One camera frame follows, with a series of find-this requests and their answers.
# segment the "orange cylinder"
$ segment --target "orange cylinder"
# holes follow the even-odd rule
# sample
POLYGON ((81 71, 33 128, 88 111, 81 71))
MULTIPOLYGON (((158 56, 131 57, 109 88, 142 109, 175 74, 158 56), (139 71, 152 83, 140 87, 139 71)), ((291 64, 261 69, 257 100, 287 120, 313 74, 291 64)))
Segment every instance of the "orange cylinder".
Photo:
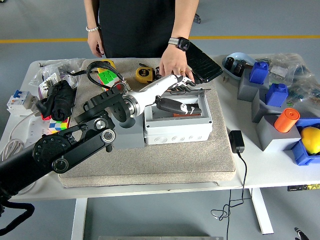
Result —
POLYGON ((280 133, 287 133, 299 120, 300 113, 293 108, 283 110, 278 119, 274 122, 274 128, 280 133))

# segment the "bracelet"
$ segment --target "bracelet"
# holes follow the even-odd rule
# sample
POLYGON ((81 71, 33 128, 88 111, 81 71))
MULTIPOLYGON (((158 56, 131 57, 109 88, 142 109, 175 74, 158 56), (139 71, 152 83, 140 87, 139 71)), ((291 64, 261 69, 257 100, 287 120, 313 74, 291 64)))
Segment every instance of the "bracelet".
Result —
POLYGON ((101 29, 101 26, 98 24, 98 26, 96 26, 95 28, 88 28, 88 26, 85 27, 85 30, 87 30, 87 32, 94 32, 101 29))

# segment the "smartphone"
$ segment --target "smartphone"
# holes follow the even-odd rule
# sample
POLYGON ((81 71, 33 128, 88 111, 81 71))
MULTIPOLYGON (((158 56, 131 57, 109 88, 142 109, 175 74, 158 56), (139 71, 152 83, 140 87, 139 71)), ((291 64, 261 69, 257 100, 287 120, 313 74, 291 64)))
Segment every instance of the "smartphone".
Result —
POLYGON ((223 73, 223 69, 192 42, 185 54, 196 84, 208 83, 223 73))

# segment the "gray platform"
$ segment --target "gray platform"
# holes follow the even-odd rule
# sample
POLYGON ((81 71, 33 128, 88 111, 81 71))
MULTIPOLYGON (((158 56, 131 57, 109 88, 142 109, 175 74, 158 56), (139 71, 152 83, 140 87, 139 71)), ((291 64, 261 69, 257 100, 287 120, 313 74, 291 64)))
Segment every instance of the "gray platform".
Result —
MULTIPOLYGON (((145 85, 135 80, 139 63, 159 65, 159 58, 115 58, 117 70, 134 91, 145 85)), ((86 69, 93 59, 85 60, 86 69)), ((208 91, 206 97, 212 116, 213 131, 207 141, 146 145, 144 148, 104 149, 83 161, 59 179, 64 187, 98 187, 131 184, 202 183, 231 180, 235 163, 229 143, 214 80, 200 85, 208 91)), ((73 117, 83 112, 82 103, 100 94, 101 87, 87 76, 80 78, 73 117)))

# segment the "black dress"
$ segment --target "black dress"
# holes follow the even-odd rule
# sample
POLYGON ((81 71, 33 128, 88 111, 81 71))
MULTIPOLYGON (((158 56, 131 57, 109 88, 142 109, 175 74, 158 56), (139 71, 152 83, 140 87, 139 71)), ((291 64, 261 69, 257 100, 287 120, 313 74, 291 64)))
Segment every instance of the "black dress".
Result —
POLYGON ((175 0, 100 0, 107 58, 158 58, 168 46, 175 0))

